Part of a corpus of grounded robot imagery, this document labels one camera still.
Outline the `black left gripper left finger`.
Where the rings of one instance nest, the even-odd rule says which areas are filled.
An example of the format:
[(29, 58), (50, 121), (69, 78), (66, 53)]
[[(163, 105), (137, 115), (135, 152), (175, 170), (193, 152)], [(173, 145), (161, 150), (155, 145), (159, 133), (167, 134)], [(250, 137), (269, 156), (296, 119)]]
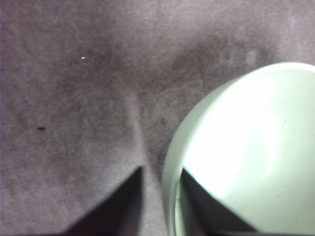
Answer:
[(110, 195), (63, 236), (136, 236), (143, 202), (143, 167), (134, 172)]

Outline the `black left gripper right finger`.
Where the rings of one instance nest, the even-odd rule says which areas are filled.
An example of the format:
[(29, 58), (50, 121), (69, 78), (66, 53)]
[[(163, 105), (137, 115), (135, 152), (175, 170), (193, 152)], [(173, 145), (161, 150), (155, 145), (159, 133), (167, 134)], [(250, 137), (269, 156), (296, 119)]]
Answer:
[(209, 194), (186, 170), (182, 184), (187, 191), (192, 210), (208, 236), (248, 236), (256, 229)]

